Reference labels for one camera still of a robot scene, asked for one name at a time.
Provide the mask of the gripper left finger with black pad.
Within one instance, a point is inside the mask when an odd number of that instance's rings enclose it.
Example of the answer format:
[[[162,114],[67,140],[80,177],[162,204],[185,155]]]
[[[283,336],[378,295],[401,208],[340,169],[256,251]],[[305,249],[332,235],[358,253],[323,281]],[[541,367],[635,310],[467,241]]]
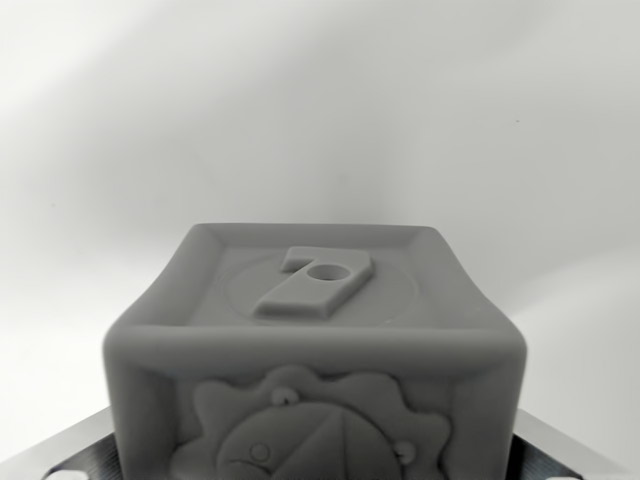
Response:
[[[1,463],[2,479],[45,479],[78,470],[90,479],[119,479],[120,465],[109,407]]]

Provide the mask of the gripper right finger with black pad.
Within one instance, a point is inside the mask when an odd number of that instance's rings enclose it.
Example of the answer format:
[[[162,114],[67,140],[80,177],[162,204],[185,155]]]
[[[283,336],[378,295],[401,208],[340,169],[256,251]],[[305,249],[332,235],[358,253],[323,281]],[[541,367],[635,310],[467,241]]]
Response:
[[[519,409],[510,479],[638,479],[639,475]]]

